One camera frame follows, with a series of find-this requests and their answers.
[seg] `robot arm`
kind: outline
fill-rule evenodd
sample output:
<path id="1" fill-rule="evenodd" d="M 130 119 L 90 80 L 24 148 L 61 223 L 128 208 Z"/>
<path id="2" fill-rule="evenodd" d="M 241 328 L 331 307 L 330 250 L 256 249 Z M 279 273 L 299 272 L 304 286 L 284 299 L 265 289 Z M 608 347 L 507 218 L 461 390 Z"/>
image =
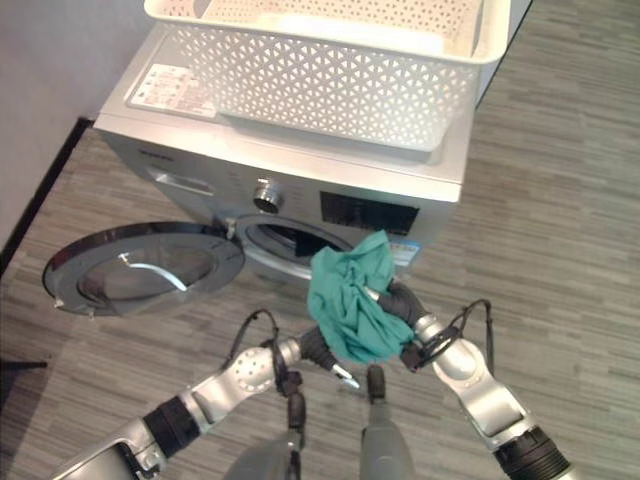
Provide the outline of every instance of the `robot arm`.
<path id="1" fill-rule="evenodd" d="M 153 478 L 171 456 L 215 427 L 240 402 L 274 385 L 278 362 L 288 367 L 301 359 L 312 360 L 350 386 L 358 387 L 355 378 L 330 353 L 317 328 L 299 339 L 289 338 L 276 348 L 245 350 L 233 363 L 66 462 L 52 479 Z"/>
<path id="2" fill-rule="evenodd" d="M 391 295 L 370 294 L 382 308 L 405 320 L 423 345 L 436 348 L 430 356 L 436 375 L 458 397 L 467 419 L 502 470 L 512 480 L 578 480 L 573 466 L 537 425 L 531 413 L 498 382 L 480 350 L 451 335 L 404 285 L 394 284 Z M 403 352 L 414 371 L 422 367 L 419 352 Z"/>

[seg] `white wall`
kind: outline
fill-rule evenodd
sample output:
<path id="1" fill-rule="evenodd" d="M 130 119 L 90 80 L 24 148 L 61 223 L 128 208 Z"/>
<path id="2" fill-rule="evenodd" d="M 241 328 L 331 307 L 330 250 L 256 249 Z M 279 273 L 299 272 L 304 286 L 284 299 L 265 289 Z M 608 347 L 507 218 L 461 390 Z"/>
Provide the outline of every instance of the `white wall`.
<path id="1" fill-rule="evenodd" d="M 142 0 L 0 0 L 0 248 L 79 116 L 95 117 L 152 21 Z"/>

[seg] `front-loading washing machine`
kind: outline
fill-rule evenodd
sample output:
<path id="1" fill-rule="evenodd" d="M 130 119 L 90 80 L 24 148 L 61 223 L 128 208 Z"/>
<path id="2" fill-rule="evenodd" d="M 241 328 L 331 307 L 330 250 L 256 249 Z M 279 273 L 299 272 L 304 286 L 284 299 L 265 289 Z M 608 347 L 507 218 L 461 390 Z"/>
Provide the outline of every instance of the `front-loading washing machine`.
<path id="1" fill-rule="evenodd" d="M 113 151 L 195 223 L 129 225 L 62 249 L 44 272 L 59 308 L 165 309 L 230 282 L 246 264 L 304 284 L 310 259 L 387 231 L 399 273 L 460 197 L 471 98 L 432 152 L 216 115 L 170 30 L 156 26 L 95 123 Z"/>

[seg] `black cable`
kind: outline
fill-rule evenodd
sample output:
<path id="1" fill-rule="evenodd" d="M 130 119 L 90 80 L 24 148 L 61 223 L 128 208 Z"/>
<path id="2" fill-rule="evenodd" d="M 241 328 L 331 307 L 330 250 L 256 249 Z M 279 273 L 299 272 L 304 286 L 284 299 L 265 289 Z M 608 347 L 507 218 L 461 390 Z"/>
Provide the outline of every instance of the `black cable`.
<path id="1" fill-rule="evenodd" d="M 280 329 L 278 328 L 276 319 L 273 318 L 273 314 L 269 310 L 267 310 L 266 308 L 260 308 L 258 310 L 255 310 L 254 312 L 251 312 L 249 316 L 242 321 L 242 325 L 240 325 L 240 329 L 236 334 L 236 338 L 233 340 L 233 344 L 231 345 L 231 350 L 229 350 L 227 357 L 225 358 L 224 362 L 222 363 L 222 366 L 220 367 L 221 370 L 224 370 L 231 364 L 236 354 L 238 353 L 238 349 L 240 348 L 242 339 L 244 338 L 244 335 L 247 332 L 247 328 L 249 328 L 249 325 L 251 324 L 252 321 L 257 320 L 259 318 L 259 315 L 261 313 L 266 314 L 267 317 L 269 317 L 269 320 L 271 320 L 271 330 L 273 332 L 273 335 L 267 342 L 271 345 L 272 350 L 275 350 L 277 348 L 278 333 L 280 332 Z"/>
<path id="2" fill-rule="evenodd" d="M 460 338 L 463 337 L 463 332 L 465 327 L 467 326 L 467 320 L 473 313 L 476 307 L 479 305 L 484 306 L 485 309 L 485 323 L 486 323 L 486 357 L 487 357 L 487 368 L 489 369 L 489 373 L 493 375 L 494 371 L 494 351 L 493 351 L 493 318 L 491 317 L 491 302 L 484 298 L 480 298 L 475 302 L 467 305 L 462 312 L 456 315 L 451 322 L 449 322 L 448 327 L 456 327 L 460 331 Z M 461 320 L 460 325 L 456 326 L 456 322 Z"/>

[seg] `label sticker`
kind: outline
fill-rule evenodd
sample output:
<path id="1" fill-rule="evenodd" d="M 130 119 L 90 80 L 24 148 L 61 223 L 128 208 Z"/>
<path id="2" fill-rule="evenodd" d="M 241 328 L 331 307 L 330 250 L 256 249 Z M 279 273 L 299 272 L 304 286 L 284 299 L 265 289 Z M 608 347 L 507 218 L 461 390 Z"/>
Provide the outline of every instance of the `label sticker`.
<path id="1" fill-rule="evenodd" d="M 216 109 L 191 70 L 154 63 L 129 99 L 131 105 L 213 118 Z"/>
<path id="2" fill-rule="evenodd" d="M 393 240 L 389 242 L 393 260 L 398 267 L 408 267 L 422 250 L 422 245 L 411 240 Z"/>

